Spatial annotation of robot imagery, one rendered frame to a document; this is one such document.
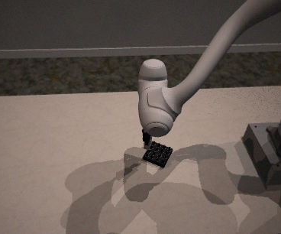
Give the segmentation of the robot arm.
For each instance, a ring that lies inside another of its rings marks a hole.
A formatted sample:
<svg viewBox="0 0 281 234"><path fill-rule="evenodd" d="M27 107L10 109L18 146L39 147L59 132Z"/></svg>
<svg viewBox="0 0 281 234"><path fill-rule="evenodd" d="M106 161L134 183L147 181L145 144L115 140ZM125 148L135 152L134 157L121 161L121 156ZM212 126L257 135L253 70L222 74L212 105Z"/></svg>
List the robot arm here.
<svg viewBox="0 0 281 234"><path fill-rule="evenodd" d="M182 106L202 87L237 38L248 28L280 12L281 0L247 0L221 26L190 74L173 88L167 88L164 62L145 60L137 83L138 113L143 130L153 137L167 135ZM279 128L268 126L266 130L277 156L281 157L281 123Z"/></svg>

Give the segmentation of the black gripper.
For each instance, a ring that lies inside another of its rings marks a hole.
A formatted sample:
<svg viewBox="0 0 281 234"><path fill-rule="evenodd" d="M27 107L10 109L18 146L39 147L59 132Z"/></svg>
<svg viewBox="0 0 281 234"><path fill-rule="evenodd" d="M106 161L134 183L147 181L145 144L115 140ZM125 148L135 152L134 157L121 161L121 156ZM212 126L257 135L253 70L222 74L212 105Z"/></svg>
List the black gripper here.
<svg viewBox="0 0 281 234"><path fill-rule="evenodd" d="M150 146L152 143L152 136L146 133L146 131L144 131L143 129L142 132L143 132L144 149L150 150Z"/></svg>

